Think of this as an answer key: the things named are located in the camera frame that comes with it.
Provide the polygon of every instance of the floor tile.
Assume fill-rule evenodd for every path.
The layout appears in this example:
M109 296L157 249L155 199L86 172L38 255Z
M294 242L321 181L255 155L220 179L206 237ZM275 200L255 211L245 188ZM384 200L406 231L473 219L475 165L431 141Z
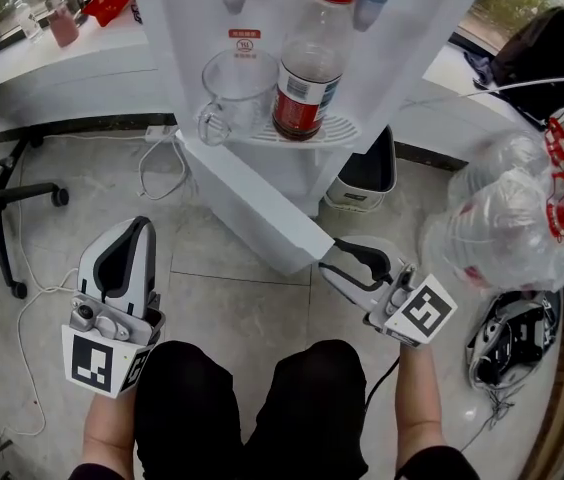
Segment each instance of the floor tile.
M199 346L233 374L242 436L255 428L275 365L304 350L309 288L171 274L169 337Z
M269 267L204 206L191 206L174 232L172 272L308 285L310 268L285 277Z
M1 144L0 156L12 146ZM180 173L169 147L159 146L147 161L146 183L154 192L168 189ZM234 375L245 439L253 431L276 363L316 341L340 338L351 343L360 355L368 393L397 357L398 343L364 326L362 310L332 289L316 267L291 278L271 271L204 206L194 183L158 202L138 197L137 163L147 150L142 142L75 139L49 139L40 149L27 150L24 183L61 180L71 195L66 208L54 208L49 197L23 205L23 246L40 283L59 282L77 266L84 248L112 225L146 215L156 227L156 288L168 317L161 339L194 343ZM448 269L439 262L427 263L418 243L428 216L444 209L449 177L399 160L397 186L377 212L358 215L323 206L318 223L336 237L361 234L393 241L409 260L431 267L458 303L433 351L444 432L451 445L462 447L490 415L486 396L473 391L465 378L464 360L464 345L488 294L447 276ZM25 280L32 294L17 242L15 206L7 209L4 221L14 277ZM427 254L435 256L434 248ZM356 275L368 276L364 267L347 265ZM69 287L74 283L71 278ZM59 329L68 319L69 300L70 294L43 295L23 317L24 348L47 429L40 438L14 437L16 446L0 456L0 474L8 468L17 478L56 480L67 478L78 461L91 395L63 377ZM0 272L0 431L5 424L30 430L39 423L17 344L15 325L22 306L11 297ZM555 345L529 378L509 415L468 448L466 456L483 480L513 480L521 471L546 409L557 350ZM394 474L396 381L397 371L378 390L369 410L362 435L370 467L365 480Z

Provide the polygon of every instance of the black pants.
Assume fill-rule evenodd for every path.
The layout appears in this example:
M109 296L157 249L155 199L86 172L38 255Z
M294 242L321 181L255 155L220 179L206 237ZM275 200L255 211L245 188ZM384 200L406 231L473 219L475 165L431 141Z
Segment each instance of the black pants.
M194 345L170 341L138 384L135 436L147 480L359 479L366 379L357 353L322 341L280 361L246 445L233 377Z

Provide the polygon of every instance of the dispenser shelf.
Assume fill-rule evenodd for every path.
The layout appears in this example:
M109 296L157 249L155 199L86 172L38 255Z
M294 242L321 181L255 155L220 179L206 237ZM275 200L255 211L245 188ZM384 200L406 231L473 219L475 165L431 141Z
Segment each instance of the dispenser shelf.
M220 122L211 118L209 128L214 131L220 130ZM289 149L326 149L326 148L352 148L355 141L360 137L360 128L346 117L328 115L322 122L322 127L318 133L304 142L296 142L282 137L273 123L267 123L264 130L252 137L232 139L231 142L253 144L257 146L269 146L274 148Z

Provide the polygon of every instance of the bottle label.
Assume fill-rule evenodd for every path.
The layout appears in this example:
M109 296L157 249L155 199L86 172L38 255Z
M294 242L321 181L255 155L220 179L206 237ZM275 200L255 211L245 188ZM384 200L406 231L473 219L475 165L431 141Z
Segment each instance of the bottle label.
M298 133L319 128L339 82L339 76L324 83L305 80L280 63L273 117L282 127Z

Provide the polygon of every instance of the tree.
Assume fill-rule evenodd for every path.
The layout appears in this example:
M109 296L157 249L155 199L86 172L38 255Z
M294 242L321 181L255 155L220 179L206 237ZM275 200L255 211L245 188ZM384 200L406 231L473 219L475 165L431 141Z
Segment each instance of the tree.
M551 0L475 0L471 12L511 36L553 5Z

